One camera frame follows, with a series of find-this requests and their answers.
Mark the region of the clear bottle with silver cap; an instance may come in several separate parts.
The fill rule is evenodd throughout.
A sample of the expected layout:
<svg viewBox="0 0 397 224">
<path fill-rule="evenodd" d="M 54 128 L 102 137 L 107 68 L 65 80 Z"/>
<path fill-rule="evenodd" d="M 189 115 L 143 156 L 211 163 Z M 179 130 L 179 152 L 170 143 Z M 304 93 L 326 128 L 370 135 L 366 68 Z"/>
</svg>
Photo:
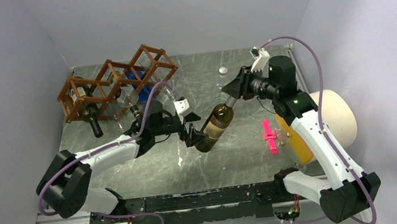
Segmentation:
<svg viewBox="0 0 397 224">
<path fill-rule="evenodd" d="M 225 66 L 221 66 L 218 69 L 218 78 L 217 78 L 217 83 L 216 86 L 218 87 L 219 90 L 223 88 L 224 85 L 227 83 L 227 74 L 228 74 L 228 68 Z"/>
</svg>

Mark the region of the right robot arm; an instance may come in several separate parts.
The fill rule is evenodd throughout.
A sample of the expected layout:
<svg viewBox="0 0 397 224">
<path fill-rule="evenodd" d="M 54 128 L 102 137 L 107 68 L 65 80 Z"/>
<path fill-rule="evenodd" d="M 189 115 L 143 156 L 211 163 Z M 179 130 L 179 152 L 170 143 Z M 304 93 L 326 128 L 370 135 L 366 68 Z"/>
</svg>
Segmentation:
<svg viewBox="0 0 397 224">
<path fill-rule="evenodd" d="M 275 113 L 302 138 L 320 163 L 326 180 L 308 176 L 301 171 L 286 174 L 274 186 L 281 201 L 296 194 L 320 205 L 325 216 L 334 223 L 354 219 L 356 214 L 371 210 L 375 224 L 377 211 L 374 200 L 381 180 L 375 172 L 367 174 L 338 143 L 321 116 L 321 104 L 298 89 L 296 68 L 291 58 L 274 56 L 268 61 L 268 76 L 251 72 L 242 66 L 234 80 L 222 88 L 233 98 L 249 100 L 254 96 L 268 99 Z"/>
</svg>

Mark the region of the dark green wine bottle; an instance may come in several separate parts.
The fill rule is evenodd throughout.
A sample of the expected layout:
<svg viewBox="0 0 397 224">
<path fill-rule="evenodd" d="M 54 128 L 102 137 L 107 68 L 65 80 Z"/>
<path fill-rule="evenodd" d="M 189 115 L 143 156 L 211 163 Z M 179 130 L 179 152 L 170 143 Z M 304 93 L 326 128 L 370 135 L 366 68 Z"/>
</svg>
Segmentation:
<svg viewBox="0 0 397 224">
<path fill-rule="evenodd" d="M 76 87 L 79 96 L 92 97 L 92 93 L 87 84 L 77 84 Z M 104 135 L 98 122 L 99 108 L 96 103 L 84 102 L 78 110 L 78 116 L 81 120 L 89 123 L 96 138 L 100 138 Z"/>
</svg>

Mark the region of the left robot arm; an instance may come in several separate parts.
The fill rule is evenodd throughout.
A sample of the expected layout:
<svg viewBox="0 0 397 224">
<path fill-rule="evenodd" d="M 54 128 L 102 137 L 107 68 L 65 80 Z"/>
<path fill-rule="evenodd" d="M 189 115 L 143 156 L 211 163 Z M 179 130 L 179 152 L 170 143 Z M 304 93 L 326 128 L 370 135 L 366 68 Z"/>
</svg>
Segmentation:
<svg viewBox="0 0 397 224">
<path fill-rule="evenodd" d="M 154 147 L 157 136 L 176 133 L 186 146 L 196 145 L 206 137 L 193 127 L 193 122 L 200 118 L 190 110 L 174 115 L 164 110 L 143 114 L 112 142 L 75 154 L 60 151 L 36 188 L 40 212 L 64 219 L 78 212 L 100 212 L 112 222 L 122 221 L 127 213 L 124 198 L 111 188 L 92 187 L 91 179 L 143 156 Z"/>
</svg>

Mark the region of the olive wine bottle black top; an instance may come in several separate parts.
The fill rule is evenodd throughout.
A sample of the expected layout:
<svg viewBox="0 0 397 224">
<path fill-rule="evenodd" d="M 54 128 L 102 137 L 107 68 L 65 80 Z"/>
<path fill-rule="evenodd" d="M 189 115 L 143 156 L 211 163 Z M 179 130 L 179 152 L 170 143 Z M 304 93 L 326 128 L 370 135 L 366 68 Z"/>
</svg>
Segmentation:
<svg viewBox="0 0 397 224">
<path fill-rule="evenodd" d="M 217 104 L 211 111 L 201 128 L 206 138 L 195 145 L 195 148 L 203 153 L 210 152 L 213 146 L 221 138 L 234 118 L 233 106 L 236 98 L 228 97 L 224 103 Z"/>
</svg>

